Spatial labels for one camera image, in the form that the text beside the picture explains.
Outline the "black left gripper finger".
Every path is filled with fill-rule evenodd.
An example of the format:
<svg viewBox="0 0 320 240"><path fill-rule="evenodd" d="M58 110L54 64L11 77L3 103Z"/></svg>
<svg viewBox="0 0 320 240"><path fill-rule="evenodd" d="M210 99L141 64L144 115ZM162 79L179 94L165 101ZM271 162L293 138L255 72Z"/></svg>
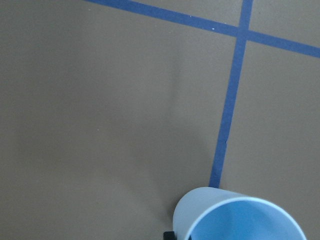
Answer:
<svg viewBox="0 0 320 240"><path fill-rule="evenodd" d="M163 233L163 240L175 240L175 232L174 231L165 231Z"/></svg>

